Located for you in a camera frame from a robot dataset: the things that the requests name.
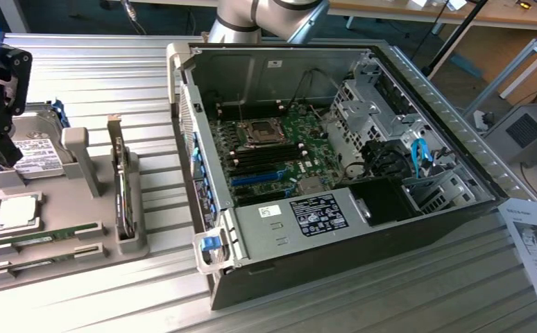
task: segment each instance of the aluminum work surface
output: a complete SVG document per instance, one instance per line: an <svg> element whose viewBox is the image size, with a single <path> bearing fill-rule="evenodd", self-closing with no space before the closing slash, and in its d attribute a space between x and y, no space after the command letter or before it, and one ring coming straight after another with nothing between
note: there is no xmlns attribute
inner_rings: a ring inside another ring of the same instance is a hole
<svg viewBox="0 0 537 333"><path fill-rule="evenodd" d="M167 104L164 54L178 39L196 40L7 36L35 56L28 101L64 102L71 125L89 129L92 155L108 153L107 115L121 114L151 254L0 291L0 331L537 332L535 293L494 215L427 248L210 311Z"/></svg>

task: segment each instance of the wooden desk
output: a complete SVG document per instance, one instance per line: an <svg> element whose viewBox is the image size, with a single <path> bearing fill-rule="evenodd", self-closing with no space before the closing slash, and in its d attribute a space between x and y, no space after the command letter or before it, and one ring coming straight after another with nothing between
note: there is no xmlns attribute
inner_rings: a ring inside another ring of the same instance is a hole
<svg viewBox="0 0 537 333"><path fill-rule="evenodd" d="M474 19L473 25L537 30L537 3L530 2L531 8L525 10L515 4L514 0L489 0ZM467 3L454 12L445 9L439 22L461 23L473 8L474 4ZM441 6L417 8L409 0L330 0L328 13L355 17L431 22L441 9Z"/></svg>

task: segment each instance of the blue tab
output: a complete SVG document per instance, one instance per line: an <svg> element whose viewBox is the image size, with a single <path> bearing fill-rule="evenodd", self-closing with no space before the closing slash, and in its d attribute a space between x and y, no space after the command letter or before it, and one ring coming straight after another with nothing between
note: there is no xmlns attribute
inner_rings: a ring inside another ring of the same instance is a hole
<svg viewBox="0 0 537 333"><path fill-rule="evenodd" d="M219 236L204 237L200 241L200 249L203 251L211 251L216 250L218 248L222 248L222 239Z"/></svg>
<svg viewBox="0 0 537 333"><path fill-rule="evenodd" d="M192 154L191 154L191 158L192 160L195 160L195 157L199 155L198 153L198 147L195 147L195 149L192 149Z"/></svg>

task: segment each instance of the hard drive label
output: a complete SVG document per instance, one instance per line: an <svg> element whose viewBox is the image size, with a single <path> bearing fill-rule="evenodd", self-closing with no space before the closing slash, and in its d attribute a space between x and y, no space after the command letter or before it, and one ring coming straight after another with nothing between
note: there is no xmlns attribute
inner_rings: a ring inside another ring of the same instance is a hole
<svg viewBox="0 0 537 333"><path fill-rule="evenodd" d="M306 237L348 227L332 194L288 203Z"/></svg>
<svg viewBox="0 0 537 333"><path fill-rule="evenodd" d="M19 173L24 174L63 168L61 160L56 155L55 146L49 139L16 141L15 144L24 155L13 167Z"/></svg>

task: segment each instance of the ram slot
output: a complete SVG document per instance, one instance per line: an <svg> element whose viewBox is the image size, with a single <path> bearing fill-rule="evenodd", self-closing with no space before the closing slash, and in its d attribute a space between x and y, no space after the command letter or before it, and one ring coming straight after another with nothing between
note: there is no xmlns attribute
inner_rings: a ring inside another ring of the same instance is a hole
<svg viewBox="0 0 537 333"><path fill-rule="evenodd" d="M250 168L230 170L228 175L230 175L230 177L247 176L247 175L252 175L255 173L263 173L263 172L268 172L268 171L276 171L276 167L274 165L264 164L264 165L259 165L259 166L252 166Z"/></svg>
<svg viewBox="0 0 537 333"><path fill-rule="evenodd" d="M259 166L263 164L274 164L279 162L287 162L292 160L298 160L302 158L302 155L299 153L290 154L290 155L280 155L280 156L267 156L264 158L252 158L252 159L246 159L246 160L234 160L234 165L236 168L244 168L244 167L254 167Z"/></svg>
<svg viewBox="0 0 537 333"><path fill-rule="evenodd" d="M266 155L268 153L280 153L282 151L296 151L298 149L299 148L296 144L280 144L278 146L247 149L244 151L231 151L230 155L234 157L258 156L258 155Z"/></svg>
<svg viewBox="0 0 537 333"><path fill-rule="evenodd" d="M239 121L250 119L262 119L280 117L284 114L284 108L279 104L270 105L223 105L220 106L219 118L223 121Z"/></svg>

